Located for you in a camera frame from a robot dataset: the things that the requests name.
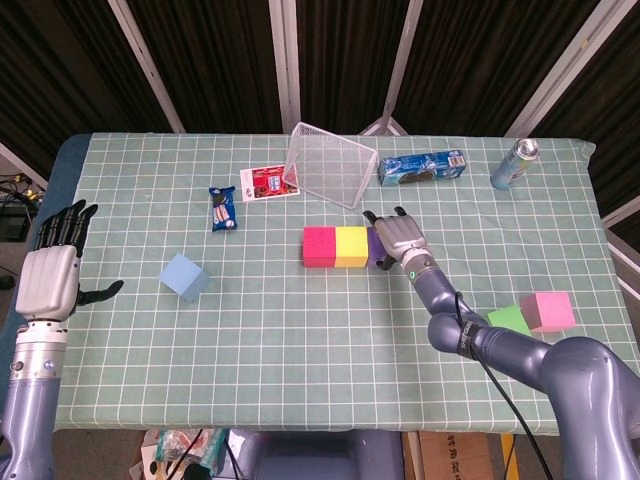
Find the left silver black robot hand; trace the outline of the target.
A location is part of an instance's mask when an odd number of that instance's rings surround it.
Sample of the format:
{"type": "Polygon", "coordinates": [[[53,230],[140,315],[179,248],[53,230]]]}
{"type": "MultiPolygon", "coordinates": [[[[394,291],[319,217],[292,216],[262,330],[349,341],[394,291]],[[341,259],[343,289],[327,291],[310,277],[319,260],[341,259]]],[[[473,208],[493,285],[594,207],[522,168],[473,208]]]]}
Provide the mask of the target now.
{"type": "Polygon", "coordinates": [[[113,298],[122,280],[103,290],[83,291],[80,268],[92,217],[98,206],[84,199],[44,220],[35,235],[34,249],[24,260],[17,292],[16,312],[26,320],[64,322],[79,306],[113,298]]]}

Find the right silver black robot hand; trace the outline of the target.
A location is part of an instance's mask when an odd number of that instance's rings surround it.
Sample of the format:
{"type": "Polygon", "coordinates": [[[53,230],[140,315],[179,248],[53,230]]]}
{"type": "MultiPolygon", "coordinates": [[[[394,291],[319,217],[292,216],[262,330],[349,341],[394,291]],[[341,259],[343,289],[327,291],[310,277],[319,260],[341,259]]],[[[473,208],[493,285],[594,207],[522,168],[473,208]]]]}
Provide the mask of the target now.
{"type": "Polygon", "coordinates": [[[363,212],[385,249],[385,257],[376,261],[377,267],[390,270],[400,263],[403,269],[410,265],[416,272],[431,268],[433,255],[420,227],[402,206],[396,206],[394,212],[388,217],[377,216],[370,210],[363,212]]]}

